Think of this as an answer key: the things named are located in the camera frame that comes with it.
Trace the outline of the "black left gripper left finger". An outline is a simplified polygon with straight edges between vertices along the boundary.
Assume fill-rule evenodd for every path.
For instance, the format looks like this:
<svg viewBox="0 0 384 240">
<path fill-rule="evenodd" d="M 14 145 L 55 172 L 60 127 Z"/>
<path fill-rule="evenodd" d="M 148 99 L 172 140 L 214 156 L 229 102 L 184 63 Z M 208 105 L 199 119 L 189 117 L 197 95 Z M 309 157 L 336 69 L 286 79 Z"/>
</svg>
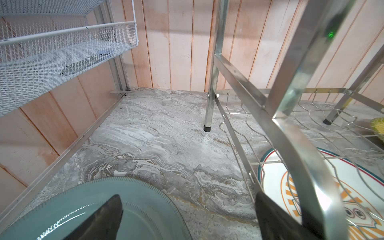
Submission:
<svg viewBox="0 0 384 240">
<path fill-rule="evenodd" d="M 97 211 L 65 237 L 66 240 L 115 240 L 123 217 L 119 195 L 113 195 Z"/>
</svg>

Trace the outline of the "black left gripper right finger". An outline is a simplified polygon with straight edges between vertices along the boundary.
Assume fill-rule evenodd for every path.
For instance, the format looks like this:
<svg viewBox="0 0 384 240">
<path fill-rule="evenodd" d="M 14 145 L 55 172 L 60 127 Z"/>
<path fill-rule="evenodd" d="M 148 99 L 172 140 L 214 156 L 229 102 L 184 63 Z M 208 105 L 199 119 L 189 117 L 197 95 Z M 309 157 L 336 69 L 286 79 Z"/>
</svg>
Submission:
<svg viewBox="0 0 384 240">
<path fill-rule="evenodd" d="M 263 192 L 256 194 L 255 208 L 264 240 L 318 239 Z"/>
</svg>

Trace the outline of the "yellow green woven plate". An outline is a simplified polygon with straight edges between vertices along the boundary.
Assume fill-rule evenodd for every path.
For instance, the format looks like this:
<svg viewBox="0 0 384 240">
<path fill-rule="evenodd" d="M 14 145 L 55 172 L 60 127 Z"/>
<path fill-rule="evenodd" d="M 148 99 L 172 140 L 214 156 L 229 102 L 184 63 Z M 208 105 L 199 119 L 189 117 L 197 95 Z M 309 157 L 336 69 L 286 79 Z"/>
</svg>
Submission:
<svg viewBox="0 0 384 240">
<path fill-rule="evenodd" d="M 384 141 L 384 118 L 375 118 L 371 121 L 371 129 L 377 137 Z"/>
</svg>

